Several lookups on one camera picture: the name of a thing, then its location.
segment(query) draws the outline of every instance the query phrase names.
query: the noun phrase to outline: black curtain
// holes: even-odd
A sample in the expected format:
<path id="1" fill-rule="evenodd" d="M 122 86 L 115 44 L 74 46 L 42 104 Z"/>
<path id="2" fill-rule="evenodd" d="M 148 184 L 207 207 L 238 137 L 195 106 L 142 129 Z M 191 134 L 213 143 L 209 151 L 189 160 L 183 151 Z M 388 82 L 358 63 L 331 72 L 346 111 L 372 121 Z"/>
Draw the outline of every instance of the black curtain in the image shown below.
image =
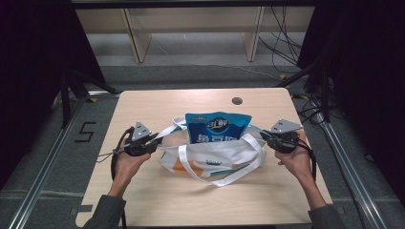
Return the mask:
<path id="1" fill-rule="evenodd" d="M 62 72 L 75 69 L 105 82 L 70 1 L 48 2 L 0 2 L 0 187 L 30 152 Z"/>
<path id="2" fill-rule="evenodd" d="M 405 206 L 405 2 L 354 3 L 348 15 L 350 23 L 340 28 L 343 42 L 334 42 L 327 56 L 327 70 L 339 105 Z M 315 60 L 346 6 L 335 10 L 325 4 L 315 10 L 300 67 Z M 321 85 L 320 80 L 315 77 L 312 84 Z"/>

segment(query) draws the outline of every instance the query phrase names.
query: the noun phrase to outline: white bag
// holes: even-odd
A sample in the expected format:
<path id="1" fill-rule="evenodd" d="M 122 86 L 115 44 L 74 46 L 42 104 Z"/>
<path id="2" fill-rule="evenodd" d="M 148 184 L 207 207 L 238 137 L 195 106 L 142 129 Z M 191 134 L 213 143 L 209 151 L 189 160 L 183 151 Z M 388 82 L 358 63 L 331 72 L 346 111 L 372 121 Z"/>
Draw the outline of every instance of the white bag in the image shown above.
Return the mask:
<path id="1" fill-rule="evenodd" d="M 157 136 L 164 136 L 160 164 L 170 172 L 223 187 L 265 163 L 266 142 L 255 128 L 247 127 L 238 140 L 197 144 L 188 143 L 186 128 L 184 117 L 178 117 Z"/>

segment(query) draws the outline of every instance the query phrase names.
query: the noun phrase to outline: bag handle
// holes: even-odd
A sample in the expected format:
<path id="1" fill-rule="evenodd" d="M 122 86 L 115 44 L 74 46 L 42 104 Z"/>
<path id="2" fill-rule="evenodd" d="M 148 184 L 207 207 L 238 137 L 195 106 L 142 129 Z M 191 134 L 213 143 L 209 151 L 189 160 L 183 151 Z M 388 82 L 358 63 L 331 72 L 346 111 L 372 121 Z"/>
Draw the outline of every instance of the bag handle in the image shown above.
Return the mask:
<path id="1" fill-rule="evenodd" d="M 243 135 L 240 139 L 245 140 L 249 145 L 251 145 L 253 147 L 253 149 L 255 149 L 255 151 L 257 152 L 257 156 L 249 165 L 234 172 L 233 174 L 230 174 L 229 176 L 227 176 L 223 179 L 207 181 L 207 180 L 204 180 L 204 179 L 201 179 L 200 177 L 198 177 L 197 174 L 191 168 L 190 164 L 188 163 L 186 145 L 181 145 L 179 147 L 179 160 L 180 160 L 182 166 L 184 167 L 184 169 L 190 174 L 190 176 L 192 178 L 197 179 L 204 183 L 216 185 L 217 187 L 223 187 L 223 186 L 230 184 L 233 181 L 247 175 L 248 173 L 257 169 L 259 166 L 261 166 L 265 162 L 266 151 L 257 142 L 256 138 L 254 138 L 250 134 L 246 134 L 246 135 Z"/>
<path id="2" fill-rule="evenodd" d="M 187 126 L 185 125 L 185 117 L 184 116 L 179 116 L 175 117 L 173 119 L 173 125 L 167 127 L 166 129 L 162 130 L 157 136 L 155 136 L 154 139 L 160 138 L 166 135 L 170 135 L 174 130 L 181 128 L 182 130 L 187 129 Z"/>

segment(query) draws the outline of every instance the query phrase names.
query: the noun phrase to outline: blue snack bag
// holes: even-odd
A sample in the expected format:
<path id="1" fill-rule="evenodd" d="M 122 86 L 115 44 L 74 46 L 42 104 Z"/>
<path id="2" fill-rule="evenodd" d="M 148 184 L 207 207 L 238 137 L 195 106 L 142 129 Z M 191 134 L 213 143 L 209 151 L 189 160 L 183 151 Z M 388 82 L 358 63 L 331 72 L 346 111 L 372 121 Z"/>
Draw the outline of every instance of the blue snack bag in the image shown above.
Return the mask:
<path id="1" fill-rule="evenodd" d="M 185 115 L 191 144 L 239 139 L 251 118 L 246 114 L 223 112 Z"/>

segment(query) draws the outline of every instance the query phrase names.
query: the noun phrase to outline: forearm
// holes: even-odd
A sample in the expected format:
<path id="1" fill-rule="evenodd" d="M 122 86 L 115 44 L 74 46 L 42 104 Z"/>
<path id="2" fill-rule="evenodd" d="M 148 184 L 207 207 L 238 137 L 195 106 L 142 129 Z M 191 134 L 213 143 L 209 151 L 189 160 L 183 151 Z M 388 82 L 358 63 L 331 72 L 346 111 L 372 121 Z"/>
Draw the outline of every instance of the forearm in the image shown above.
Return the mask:
<path id="1" fill-rule="evenodd" d="M 113 184 L 111 185 L 111 189 L 108 192 L 108 196 L 115 198 L 122 198 L 130 182 L 131 179 L 128 180 L 116 176 L 116 178 L 113 181 Z"/>
<path id="2" fill-rule="evenodd" d="M 298 181 L 307 197 L 310 210 L 327 205 L 311 175 L 301 175 L 298 177 Z"/>

